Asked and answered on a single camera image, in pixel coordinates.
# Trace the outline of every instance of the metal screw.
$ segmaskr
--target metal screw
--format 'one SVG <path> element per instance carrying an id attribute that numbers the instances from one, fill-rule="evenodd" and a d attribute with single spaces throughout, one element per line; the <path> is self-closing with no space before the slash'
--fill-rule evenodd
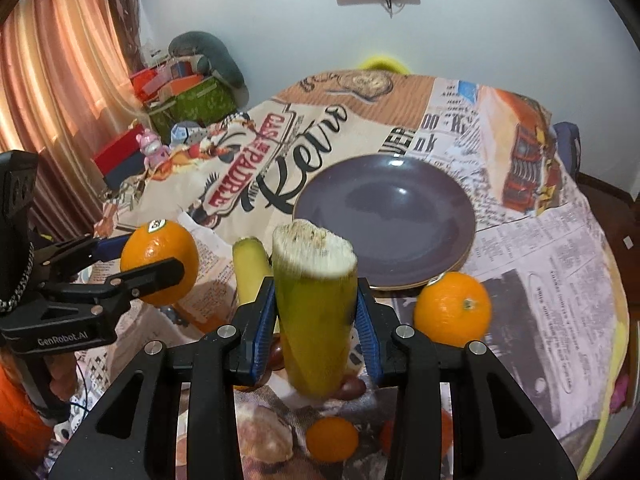
<path id="1" fill-rule="evenodd" d="M 145 345 L 145 353 L 149 355 L 155 355 L 162 350 L 162 343 L 159 341 L 149 341 Z"/>
<path id="2" fill-rule="evenodd" d="M 469 350 L 472 354 L 482 355 L 486 353 L 486 345 L 481 341 L 472 341 L 469 343 Z"/>
<path id="3" fill-rule="evenodd" d="M 396 328 L 396 334 L 402 339 L 409 339 L 415 335 L 415 330 L 409 325 L 400 325 Z"/>
<path id="4" fill-rule="evenodd" d="M 236 327 L 233 325 L 223 325 L 218 329 L 218 335 L 220 337 L 232 337 L 236 335 Z"/>

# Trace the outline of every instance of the fruit sticker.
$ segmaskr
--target fruit sticker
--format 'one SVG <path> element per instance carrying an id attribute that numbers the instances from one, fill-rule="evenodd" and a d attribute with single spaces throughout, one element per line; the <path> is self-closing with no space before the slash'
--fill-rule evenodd
<path id="1" fill-rule="evenodd" d="M 166 220 L 152 220 L 151 222 L 149 222 L 149 229 L 148 231 L 150 233 L 155 233 L 156 231 L 158 231 L 158 229 L 162 229 L 162 227 L 164 227 L 164 224 L 166 224 Z"/>

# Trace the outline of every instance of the gray pillow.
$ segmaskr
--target gray pillow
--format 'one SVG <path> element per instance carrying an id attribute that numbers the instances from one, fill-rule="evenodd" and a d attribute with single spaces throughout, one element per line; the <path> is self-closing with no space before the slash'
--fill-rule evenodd
<path id="1" fill-rule="evenodd" d="M 244 77 L 238 65 L 232 59 L 225 44 L 213 34 L 197 30 L 185 32 L 169 44 L 169 54 L 174 57 L 202 54 L 204 58 L 198 62 L 196 68 L 198 73 L 206 75 L 216 71 L 233 88 L 244 86 Z"/>

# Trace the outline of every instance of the yellow object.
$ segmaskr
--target yellow object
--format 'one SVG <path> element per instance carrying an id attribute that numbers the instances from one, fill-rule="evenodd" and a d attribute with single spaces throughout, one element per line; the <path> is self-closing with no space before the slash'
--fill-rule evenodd
<path id="1" fill-rule="evenodd" d="M 265 276 L 271 276 L 267 253 L 258 238 L 243 238 L 233 247 L 238 304 L 255 301 Z"/>
<path id="2" fill-rule="evenodd" d="M 358 442 L 358 430 L 339 416 L 321 418 L 306 430 L 306 448 L 318 462 L 344 462 Z"/>
<path id="3" fill-rule="evenodd" d="M 177 222 L 153 220 L 135 230 L 122 250 L 120 270 L 131 270 L 167 258 L 176 258 L 184 266 L 180 283 L 149 294 L 143 301 L 163 306 L 181 300 L 198 278 L 198 248 L 191 233 Z"/>
<path id="4" fill-rule="evenodd" d="M 484 286 L 461 272 L 447 272 L 424 287 L 414 309 L 414 327 L 432 341 L 463 347 L 481 339 L 491 321 Z"/>
<path id="5" fill-rule="evenodd" d="M 351 348 L 353 248 L 298 219 L 275 229 L 271 259 L 289 383 L 305 396 L 329 397 L 340 388 Z"/>
<path id="6" fill-rule="evenodd" d="M 609 269 L 609 275 L 611 276 L 611 285 L 613 287 L 613 298 L 616 310 L 616 329 L 613 336 L 613 348 L 611 350 L 611 359 L 609 362 L 609 381 L 607 382 L 607 390 L 602 403 L 600 421 L 598 422 L 596 433 L 593 435 L 593 440 L 591 441 L 589 450 L 587 451 L 584 459 L 582 459 L 582 464 L 580 464 L 580 467 L 578 468 L 578 478 L 580 480 L 585 480 L 589 476 L 591 469 L 593 468 L 593 464 L 598 457 L 604 432 L 609 421 L 609 403 L 613 394 L 613 388 L 625 360 L 626 349 L 628 348 L 629 343 L 629 310 L 626 303 L 626 294 L 622 288 L 620 272 L 618 271 L 618 266 L 616 265 L 613 253 L 611 252 L 611 248 L 608 244 L 606 244 L 604 253 L 607 268 Z"/>
<path id="7" fill-rule="evenodd" d="M 389 56 L 372 56 L 358 67 L 361 70 L 385 70 L 396 74 L 408 75 L 409 69 L 398 60 Z"/>

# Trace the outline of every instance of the pink object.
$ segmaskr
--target pink object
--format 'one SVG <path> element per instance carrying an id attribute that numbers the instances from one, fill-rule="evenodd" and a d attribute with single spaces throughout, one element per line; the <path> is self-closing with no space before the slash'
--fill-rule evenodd
<path id="1" fill-rule="evenodd" d="M 162 86 L 171 81 L 171 79 L 171 67 L 165 65 L 162 68 L 158 69 L 158 74 L 151 81 L 147 82 L 142 87 L 142 90 L 147 95 L 153 95 L 158 92 L 158 90 L 161 89 Z"/>
<path id="2" fill-rule="evenodd" d="M 158 134 L 148 128 L 142 134 L 136 136 L 140 151 L 145 156 L 145 169 L 154 170 L 159 164 L 169 159 L 171 150 L 162 144 Z"/>
<path id="3" fill-rule="evenodd" d="M 626 389 L 629 386 L 629 375 L 624 374 L 618 377 L 616 385 L 613 387 L 613 394 L 609 402 L 609 413 L 617 413 L 625 403 Z"/>

